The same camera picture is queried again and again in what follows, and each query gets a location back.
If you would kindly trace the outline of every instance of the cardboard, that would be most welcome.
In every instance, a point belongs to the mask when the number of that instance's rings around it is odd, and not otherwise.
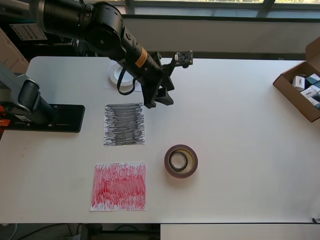
[[[273,85],[310,121],[320,118],[320,110],[315,107],[292,85],[294,77],[300,74],[320,76],[320,37],[305,48],[306,61],[282,73]]]
[[[0,61],[11,72],[25,74],[29,63],[0,28]]]

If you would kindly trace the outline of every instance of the black mount plate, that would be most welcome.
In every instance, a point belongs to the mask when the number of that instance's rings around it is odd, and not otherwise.
[[[83,105],[50,104],[57,111],[56,122],[48,125],[37,125],[27,121],[12,121],[4,130],[79,133],[84,119]]]

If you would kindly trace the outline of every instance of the paper sheet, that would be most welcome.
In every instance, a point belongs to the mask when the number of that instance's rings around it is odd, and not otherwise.
[[[144,144],[146,139],[143,103],[106,105],[103,141],[105,146]]]
[[[91,211],[145,209],[145,163],[107,163],[95,166]]]

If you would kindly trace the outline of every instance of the black cable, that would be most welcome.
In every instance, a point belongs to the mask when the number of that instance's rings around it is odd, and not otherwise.
[[[71,237],[73,237],[73,235],[72,235],[72,231],[71,231],[71,229],[70,229],[70,226],[69,226],[69,224],[67,223],[66,225],[68,226],[68,229],[69,229],[69,233],[70,233],[70,236],[71,236]]]
[[[79,0],[79,2],[80,2],[81,6],[82,6],[83,8],[86,8],[86,4],[85,4],[84,0]]]
[[[121,94],[121,95],[129,95],[131,94],[135,88],[136,88],[136,80],[137,80],[137,77],[134,77],[133,80],[132,80],[132,89],[130,91],[126,91],[126,92],[123,92],[123,91],[120,91],[120,86],[121,86],[121,82],[122,82],[122,78],[124,77],[125,75],[125,72],[126,72],[126,68],[122,68],[121,72],[120,72],[120,76],[119,76],[119,79],[118,79],[118,82],[116,84],[116,88],[118,89],[118,92]]]
[[[82,225],[82,223],[79,223],[78,226],[76,227],[76,236],[79,234],[79,227]]]
[[[41,231],[41,230],[43,230],[43,229],[47,229],[47,228],[54,227],[54,226],[58,226],[58,225],[64,225],[64,224],[65,224],[65,223],[57,223],[57,224],[53,224],[53,225],[49,225],[49,226],[44,226],[44,227],[42,227],[42,228],[39,228],[38,230],[35,230],[35,231],[33,231],[33,232],[28,233],[27,235],[24,235],[24,236],[22,236],[22,237],[19,237],[17,240],[25,239],[26,237],[29,237],[29,236],[31,236],[32,234],[35,234],[35,233],[37,233],[37,232],[39,232],[39,231]]]
[[[138,229],[138,228],[136,228],[135,226],[129,225],[129,224],[123,224],[123,225],[121,225],[121,226],[118,226],[118,227],[115,229],[115,231],[117,231],[118,229],[120,229],[120,228],[122,228],[122,227],[131,227],[131,228],[133,228],[134,230],[136,230],[137,232],[139,232],[139,229]]]

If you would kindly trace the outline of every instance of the tape roll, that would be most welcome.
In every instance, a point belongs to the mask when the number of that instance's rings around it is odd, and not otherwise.
[[[177,179],[190,177],[198,167],[198,157],[187,145],[175,145],[164,156],[166,171]]]
[[[115,64],[110,70],[109,77],[111,82],[113,82],[115,85],[117,85],[118,83],[118,79],[121,71],[122,71],[122,66],[120,66],[119,64]],[[121,87],[129,87],[132,85],[133,85],[133,77],[128,72],[125,72],[122,78]]]

